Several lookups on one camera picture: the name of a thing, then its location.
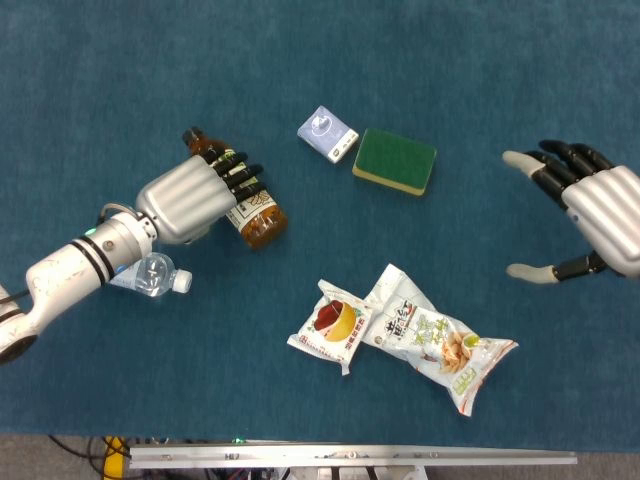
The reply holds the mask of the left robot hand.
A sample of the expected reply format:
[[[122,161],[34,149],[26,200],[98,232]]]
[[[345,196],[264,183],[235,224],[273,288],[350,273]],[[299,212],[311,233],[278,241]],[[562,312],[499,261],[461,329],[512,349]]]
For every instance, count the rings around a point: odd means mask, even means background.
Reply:
[[[145,185],[135,208],[148,217],[162,244],[190,243],[242,201],[266,189],[246,182],[263,171],[259,164],[232,169],[247,155],[236,152],[222,159],[214,150],[191,156]]]

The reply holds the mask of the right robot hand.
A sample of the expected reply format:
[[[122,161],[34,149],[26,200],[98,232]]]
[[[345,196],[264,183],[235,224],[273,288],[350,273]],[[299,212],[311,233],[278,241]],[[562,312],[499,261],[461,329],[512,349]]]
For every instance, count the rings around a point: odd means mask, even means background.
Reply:
[[[504,163],[544,191],[580,231],[592,252],[556,265],[515,263],[506,273],[534,284],[555,284],[599,273],[639,277],[639,176],[583,143],[542,140],[534,151],[507,150]]]

